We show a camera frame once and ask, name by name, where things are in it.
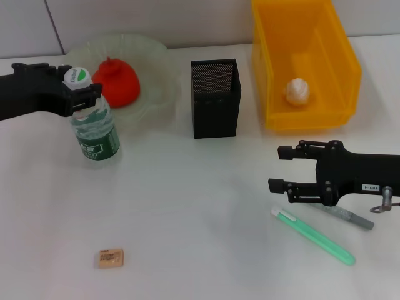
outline bottle label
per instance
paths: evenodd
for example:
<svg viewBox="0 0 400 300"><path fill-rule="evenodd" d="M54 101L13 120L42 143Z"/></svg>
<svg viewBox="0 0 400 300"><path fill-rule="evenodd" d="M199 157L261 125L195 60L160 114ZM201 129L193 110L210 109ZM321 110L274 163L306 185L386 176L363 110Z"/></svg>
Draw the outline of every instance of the bottle label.
<svg viewBox="0 0 400 300"><path fill-rule="evenodd" d="M94 161L110 158L119 149L119 138L115 126L105 136L99 139L81 139L77 137L83 154Z"/></svg>

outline green pen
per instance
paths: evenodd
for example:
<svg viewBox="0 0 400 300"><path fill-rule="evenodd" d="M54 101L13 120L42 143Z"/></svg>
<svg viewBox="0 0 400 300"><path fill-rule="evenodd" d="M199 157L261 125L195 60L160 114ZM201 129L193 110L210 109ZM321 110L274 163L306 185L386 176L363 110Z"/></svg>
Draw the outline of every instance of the green pen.
<svg viewBox="0 0 400 300"><path fill-rule="evenodd" d="M312 242L316 243L319 247L323 248L326 252L332 254L335 258L339 259L348 266L352 266L356 262L356 259L353 255L351 255L351 253L343 249L335 242L332 242L322 233L316 231L314 228L292 216L287 211L284 211L282 208L274 207L271 210L271 214L276 216L282 222L291 226L293 229L301 233Z"/></svg>

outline plastic bottle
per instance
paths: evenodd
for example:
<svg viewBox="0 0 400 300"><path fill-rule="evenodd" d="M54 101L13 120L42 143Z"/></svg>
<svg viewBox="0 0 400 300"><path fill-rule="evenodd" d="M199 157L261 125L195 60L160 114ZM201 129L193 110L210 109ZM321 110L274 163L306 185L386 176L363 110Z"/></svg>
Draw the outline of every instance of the plastic bottle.
<svg viewBox="0 0 400 300"><path fill-rule="evenodd" d="M92 84L88 70L74 67L64 76L64 83L72 90ZM119 138L108 102L102 95L94 107L76 111L70 123L83 154L95 161L110 158L119 149Z"/></svg>

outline mesh pencil cup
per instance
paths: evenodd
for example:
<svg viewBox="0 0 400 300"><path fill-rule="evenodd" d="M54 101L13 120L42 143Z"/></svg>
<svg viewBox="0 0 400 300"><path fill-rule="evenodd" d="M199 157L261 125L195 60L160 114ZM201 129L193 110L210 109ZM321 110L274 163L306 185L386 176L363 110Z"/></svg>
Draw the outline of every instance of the mesh pencil cup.
<svg viewBox="0 0 400 300"><path fill-rule="evenodd" d="M241 93L235 59L192 61L194 138L235 136Z"/></svg>

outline yellow storage box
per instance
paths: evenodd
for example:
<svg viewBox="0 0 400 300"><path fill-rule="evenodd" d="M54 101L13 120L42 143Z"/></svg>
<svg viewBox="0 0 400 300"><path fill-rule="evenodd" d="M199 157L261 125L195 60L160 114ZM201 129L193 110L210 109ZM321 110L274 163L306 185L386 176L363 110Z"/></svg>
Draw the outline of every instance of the yellow storage box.
<svg viewBox="0 0 400 300"><path fill-rule="evenodd" d="M362 69L330 0L252 0L252 61L266 127L323 129L356 112ZM309 84L305 106L289 104L286 84Z"/></svg>

